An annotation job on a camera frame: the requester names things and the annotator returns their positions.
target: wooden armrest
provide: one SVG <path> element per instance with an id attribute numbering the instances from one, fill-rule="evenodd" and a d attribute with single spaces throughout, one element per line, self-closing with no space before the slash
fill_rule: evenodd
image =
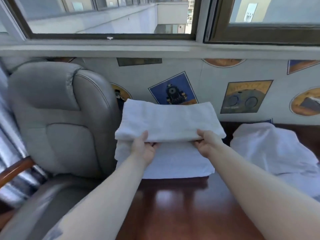
<path id="1" fill-rule="evenodd" d="M 28 156 L 5 169 L 0 173 L 0 188 L 6 183 L 9 183 L 19 173 L 31 168 L 33 165 L 35 165 L 35 162 Z"/>

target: hand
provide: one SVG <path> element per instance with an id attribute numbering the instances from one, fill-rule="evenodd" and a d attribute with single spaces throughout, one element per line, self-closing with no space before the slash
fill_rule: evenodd
<path id="1" fill-rule="evenodd" d="M 148 131 L 144 131 L 141 136 L 134 139 L 131 146 L 131 155 L 137 159 L 142 159 L 147 167 L 153 160 L 156 149 L 159 148 L 159 143 L 145 142 L 148 138 Z"/>
<path id="2" fill-rule="evenodd" d="M 214 148 L 224 145 L 221 138 L 210 130 L 197 129 L 197 134 L 203 140 L 195 141 L 194 145 L 203 157 L 209 158 Z"/>

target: chair backrest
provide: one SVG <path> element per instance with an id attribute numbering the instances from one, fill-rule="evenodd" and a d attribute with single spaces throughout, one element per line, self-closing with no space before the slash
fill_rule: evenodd
<path id="1" fill-rule="evenodd" d="M 28 153 L 40 167 L 89 178 L 113 172 L 121 118 L 104 77 L 77 64 L 28 63 L 9 78 L 9 97 Z"/>

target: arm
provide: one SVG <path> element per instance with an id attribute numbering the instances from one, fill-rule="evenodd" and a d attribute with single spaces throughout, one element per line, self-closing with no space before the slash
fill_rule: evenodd
<path id="1" fill-rule="evenodd" d="M 145 131 L 132 144 L 131 155 L 105 181 L 80 201 L 43 240 L 114 240 L 158 144 L 144 143 Z"/>
<path id="2" fill-rule="evenodd" d="M 319 239 L 320 203 L 247 162 L 211 131 L 195 142 L 266 240 Z"/>

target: stack of towels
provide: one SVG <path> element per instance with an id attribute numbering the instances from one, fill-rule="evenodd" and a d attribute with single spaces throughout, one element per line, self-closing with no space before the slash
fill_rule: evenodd
<path id="1" fill-rule="evenodd" d="M 128 99 L 122 121 L 115 132 L 117 168 L 130 155 L 134 138 L 148 130 L 146 142 L 161 142 L 144 179 L 204 177 L 214 173 L 210 161 L 200 155 L 191 141 L 201 139 L 197 129 L 226 134 L 210 102 L 193 105 L 159 105 Z"/>

